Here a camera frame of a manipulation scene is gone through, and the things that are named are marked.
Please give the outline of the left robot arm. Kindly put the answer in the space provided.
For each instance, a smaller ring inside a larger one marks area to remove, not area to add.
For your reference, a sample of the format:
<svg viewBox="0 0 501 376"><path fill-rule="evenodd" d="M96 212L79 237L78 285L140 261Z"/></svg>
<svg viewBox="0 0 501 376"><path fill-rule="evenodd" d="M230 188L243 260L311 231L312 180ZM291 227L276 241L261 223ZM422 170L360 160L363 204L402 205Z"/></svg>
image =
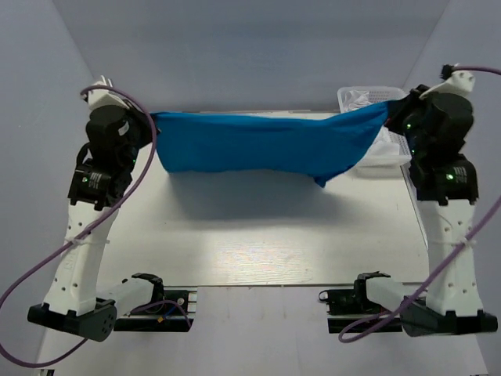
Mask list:
<svg viewBox="0 0 501 376"><path fill-rule="evenodd" d="M29 322L95 342L104 341L118 317L142 306L164 307L160 278L137 273L105 291L97 290L108 235L130 192L139 151L158 134L134 107L106 105L92 110L88 142L77 155L68 193L69 244L43 302L29 308Z"/></svg>

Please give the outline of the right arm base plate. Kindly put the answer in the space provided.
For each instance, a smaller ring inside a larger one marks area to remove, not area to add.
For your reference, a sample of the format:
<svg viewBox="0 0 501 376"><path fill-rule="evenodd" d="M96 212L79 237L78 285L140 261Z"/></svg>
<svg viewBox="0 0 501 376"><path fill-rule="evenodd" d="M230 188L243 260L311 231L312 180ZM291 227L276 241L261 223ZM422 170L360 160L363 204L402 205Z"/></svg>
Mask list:
<svg viewBox="0 0 501 376"><path fill-rule="evenodd" d="M327 327L329 334L339 334L346 326L356 320L367 318L373 315L385 313L385 309L372 302L359 302L353 288L334 288L319 292L318 299L327 307ZM348 333L359 334L368 329L371 325L381 321L383 317L376 320L364 322L350 329ZM392 321L377 332L397 333L402 332L402 325L397 316Z"/></svg>

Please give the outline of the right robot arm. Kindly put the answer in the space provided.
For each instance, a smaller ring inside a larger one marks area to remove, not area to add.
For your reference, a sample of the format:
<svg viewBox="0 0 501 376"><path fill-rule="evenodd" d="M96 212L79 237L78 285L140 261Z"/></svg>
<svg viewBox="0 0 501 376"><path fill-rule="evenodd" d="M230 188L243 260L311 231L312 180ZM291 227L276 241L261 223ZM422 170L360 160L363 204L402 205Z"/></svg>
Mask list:
<svg viewBox="0 0 501 376"><path fill-rule="evenodd" d="M474 269L478 176L461 152L473 107L464 96L419 85L389 109L386 127L404 136L411 152L409 177L430 274L415 292L387 274L361 274L354 304L365 313L379 306L387 320L398 316L411 337L495 332L498 320L485 311Z"/></svg>

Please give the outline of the blue t shirt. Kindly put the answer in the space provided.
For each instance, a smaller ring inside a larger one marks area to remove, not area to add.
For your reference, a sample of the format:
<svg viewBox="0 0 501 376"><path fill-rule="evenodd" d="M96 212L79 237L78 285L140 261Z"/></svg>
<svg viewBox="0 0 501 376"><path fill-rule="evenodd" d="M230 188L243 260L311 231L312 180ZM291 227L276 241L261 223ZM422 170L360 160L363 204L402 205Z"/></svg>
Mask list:
<svg viewBox="0 0 501 376"><path fill-rule="evenodd" d="M273 170L321 187L353 168L389 115L386 102L325 119L158 112L157 154L167 172Z"/></svg>

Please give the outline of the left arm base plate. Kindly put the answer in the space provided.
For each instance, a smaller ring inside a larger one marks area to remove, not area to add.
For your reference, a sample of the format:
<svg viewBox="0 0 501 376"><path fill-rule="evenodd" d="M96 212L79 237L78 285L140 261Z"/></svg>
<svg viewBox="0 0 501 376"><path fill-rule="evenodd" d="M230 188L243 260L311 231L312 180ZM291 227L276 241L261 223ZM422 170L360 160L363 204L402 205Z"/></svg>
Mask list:
<svg viewBox="0 0 501 376"><path fill-rule="evenodd" d="M166 287L167 303L141 309L117 319L116 332L187 333L196 314L196 287Z"/></svg>

